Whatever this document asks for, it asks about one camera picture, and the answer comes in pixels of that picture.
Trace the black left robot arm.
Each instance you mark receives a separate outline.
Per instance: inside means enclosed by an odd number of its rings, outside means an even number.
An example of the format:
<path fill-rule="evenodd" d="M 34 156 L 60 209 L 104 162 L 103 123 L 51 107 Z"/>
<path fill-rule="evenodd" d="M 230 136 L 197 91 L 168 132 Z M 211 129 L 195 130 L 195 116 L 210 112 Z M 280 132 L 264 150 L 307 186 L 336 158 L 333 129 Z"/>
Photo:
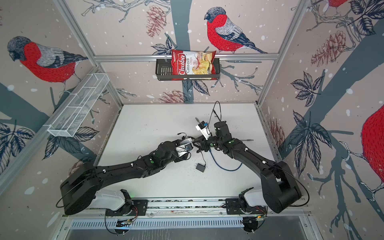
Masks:
<path fill-rule="evenodd" d="M 188 160 L 192 150 L 190 139 L 166 141 L 133 162 L 113 166 L 84 163 L 60 186 L 64 212 L 66 215 L 77 214 L 90 206 L 97 191 L 126 180 L 157 174 L 172 162 Z"/>

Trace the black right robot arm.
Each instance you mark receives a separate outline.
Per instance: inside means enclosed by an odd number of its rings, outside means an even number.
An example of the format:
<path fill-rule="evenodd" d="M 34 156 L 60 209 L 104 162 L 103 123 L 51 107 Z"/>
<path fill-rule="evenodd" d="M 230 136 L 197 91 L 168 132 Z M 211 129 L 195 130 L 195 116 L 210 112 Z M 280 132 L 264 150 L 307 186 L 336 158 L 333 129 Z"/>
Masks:
<path fill-rule="evenodd" d="M 233 138 L 225 121 L 215 123 L 214 127 L 216 134 L 213 136 L 207 123 L 199 123 L 196 129 L 202 136 L 194 142 L 200 145 L 201 151 L 215 148 L 256 173 L 261 180 L 263 199 L 272 211 L 280 213 L 302 197 L 298 182 L 286 163 L 266 159 Z"/>

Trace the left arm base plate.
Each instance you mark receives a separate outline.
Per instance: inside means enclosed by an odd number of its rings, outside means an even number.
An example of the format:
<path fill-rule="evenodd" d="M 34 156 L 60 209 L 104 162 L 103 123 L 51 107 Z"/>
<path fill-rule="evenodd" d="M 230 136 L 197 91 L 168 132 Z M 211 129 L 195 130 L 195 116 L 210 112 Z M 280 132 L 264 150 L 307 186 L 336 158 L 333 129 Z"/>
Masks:
<path fill-rule="evenodd" d="M 106 217 L 145 216 L 148 200 L 129 200 L 117 210 L 106 210 Z"/>

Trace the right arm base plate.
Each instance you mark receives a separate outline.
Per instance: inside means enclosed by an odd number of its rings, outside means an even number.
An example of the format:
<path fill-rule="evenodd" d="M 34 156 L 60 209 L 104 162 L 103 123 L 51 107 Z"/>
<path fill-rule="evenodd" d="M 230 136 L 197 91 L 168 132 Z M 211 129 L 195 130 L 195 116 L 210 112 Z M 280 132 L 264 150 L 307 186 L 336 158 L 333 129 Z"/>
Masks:
<path fill-rule="evenodd" d="M 228 215 L 265 215 L 267 206 L 250 206 L 242 199 L 225 199 L 222 208 L 226 209 Z"/>

